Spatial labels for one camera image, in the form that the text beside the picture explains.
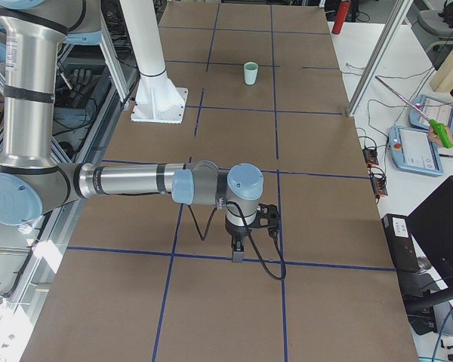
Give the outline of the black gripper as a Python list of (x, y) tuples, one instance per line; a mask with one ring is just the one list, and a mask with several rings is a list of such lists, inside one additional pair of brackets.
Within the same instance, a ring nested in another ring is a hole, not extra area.
[(234, 225), (229, 220), (226, 221), (225, 227), (231, 236), (232, 262), (242, 262), (245, 255), (245, 239), (251, 238), (252, 227)]

